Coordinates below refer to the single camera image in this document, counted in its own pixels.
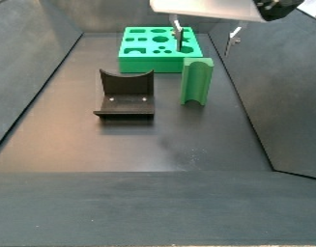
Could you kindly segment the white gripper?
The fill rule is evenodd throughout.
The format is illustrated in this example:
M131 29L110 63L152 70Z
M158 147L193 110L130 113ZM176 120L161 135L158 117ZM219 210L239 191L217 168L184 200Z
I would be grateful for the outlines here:
M225 56L229 55L231 48L241 41L240 33L247 28L247 21L264 22L253 0L150 0L150 7L156 13L169 14L177 51L182 49L184 37L180 15L243 20L228 33Z

